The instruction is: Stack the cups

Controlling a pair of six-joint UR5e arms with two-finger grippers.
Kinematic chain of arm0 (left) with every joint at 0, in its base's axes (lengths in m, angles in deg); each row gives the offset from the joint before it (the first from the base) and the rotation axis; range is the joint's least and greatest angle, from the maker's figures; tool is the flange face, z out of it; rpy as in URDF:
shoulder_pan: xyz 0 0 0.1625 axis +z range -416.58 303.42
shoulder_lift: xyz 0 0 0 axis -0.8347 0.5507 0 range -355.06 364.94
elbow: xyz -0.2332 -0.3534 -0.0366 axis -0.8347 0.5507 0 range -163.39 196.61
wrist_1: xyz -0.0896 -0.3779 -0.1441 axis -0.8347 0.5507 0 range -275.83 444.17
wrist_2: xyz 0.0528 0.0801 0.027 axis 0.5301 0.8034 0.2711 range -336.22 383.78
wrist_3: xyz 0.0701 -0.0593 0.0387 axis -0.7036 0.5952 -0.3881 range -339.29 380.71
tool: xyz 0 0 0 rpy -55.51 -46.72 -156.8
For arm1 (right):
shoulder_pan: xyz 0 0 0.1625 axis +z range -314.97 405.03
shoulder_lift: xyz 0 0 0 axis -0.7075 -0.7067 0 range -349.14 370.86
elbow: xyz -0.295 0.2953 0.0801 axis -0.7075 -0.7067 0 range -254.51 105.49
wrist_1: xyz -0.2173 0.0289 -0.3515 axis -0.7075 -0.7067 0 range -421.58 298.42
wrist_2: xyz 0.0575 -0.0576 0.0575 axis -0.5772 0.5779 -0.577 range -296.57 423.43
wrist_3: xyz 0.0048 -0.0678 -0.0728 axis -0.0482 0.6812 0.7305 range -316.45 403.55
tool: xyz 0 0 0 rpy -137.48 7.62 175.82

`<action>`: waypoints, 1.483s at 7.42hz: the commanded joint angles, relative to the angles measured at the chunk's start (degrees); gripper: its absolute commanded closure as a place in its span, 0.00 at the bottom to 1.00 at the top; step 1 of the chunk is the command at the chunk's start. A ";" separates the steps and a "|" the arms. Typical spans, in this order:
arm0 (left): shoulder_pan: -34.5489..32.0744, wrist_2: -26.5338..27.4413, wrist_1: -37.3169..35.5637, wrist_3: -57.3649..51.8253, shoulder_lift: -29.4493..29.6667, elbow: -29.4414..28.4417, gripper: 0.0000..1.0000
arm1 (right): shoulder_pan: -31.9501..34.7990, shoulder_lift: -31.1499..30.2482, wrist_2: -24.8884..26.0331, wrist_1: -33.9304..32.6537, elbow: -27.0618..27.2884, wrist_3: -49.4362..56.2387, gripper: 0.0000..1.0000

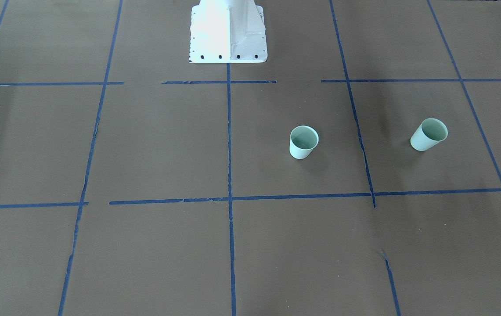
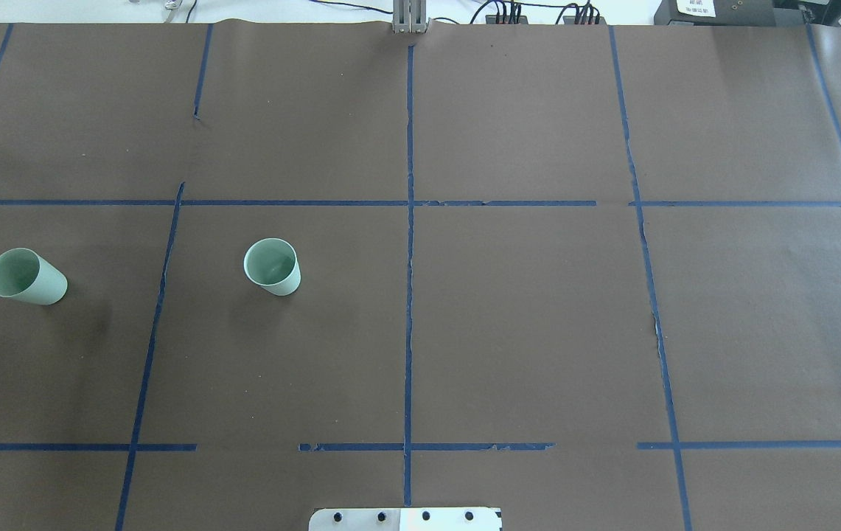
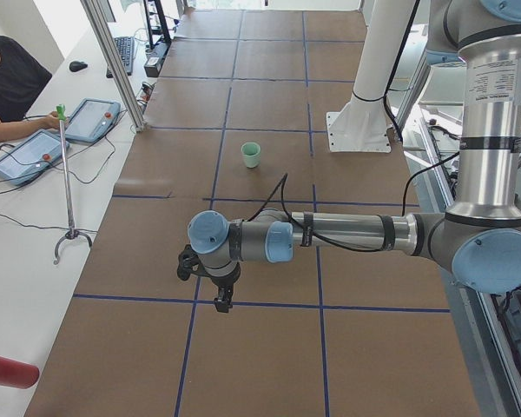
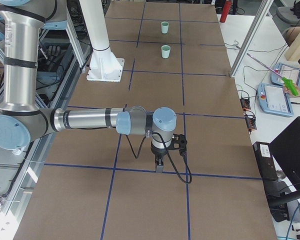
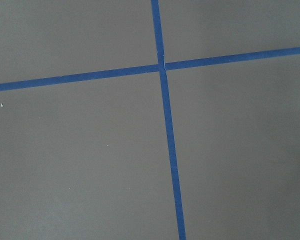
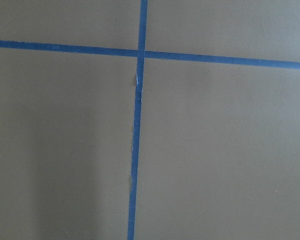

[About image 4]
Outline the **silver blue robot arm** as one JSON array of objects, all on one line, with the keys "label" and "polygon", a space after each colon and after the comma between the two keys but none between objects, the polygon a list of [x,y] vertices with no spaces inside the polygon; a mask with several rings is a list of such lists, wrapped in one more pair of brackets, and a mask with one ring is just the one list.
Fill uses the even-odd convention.
[{"label": "silver blue robot arm", "polygon": [[45,135],[67,129],[116,129],[123,135],[151,139],[156,171],[179,137],[177,117],[168,107],[148,113],[143,107],[63,110],[35,104],[39,31],[65,22],[64,0],[1,0],[5,21],[4,97],[0,103],[0,147],[14,150]]}]

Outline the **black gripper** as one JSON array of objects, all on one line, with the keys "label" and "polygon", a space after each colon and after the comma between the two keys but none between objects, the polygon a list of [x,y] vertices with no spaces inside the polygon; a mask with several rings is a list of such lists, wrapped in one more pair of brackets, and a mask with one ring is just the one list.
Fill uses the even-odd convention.
[{"label": "black gripper", "polygon": [[164,156],[167,155],[169,151],[166,150],[165,148],[163,148],[163,149],[157,148],[153,144],[151,144],[150,149],[151,149],[151,152],[155,156],[155,172],[162,173],[163,169],[164,169],[163,159],[164,159]]}]

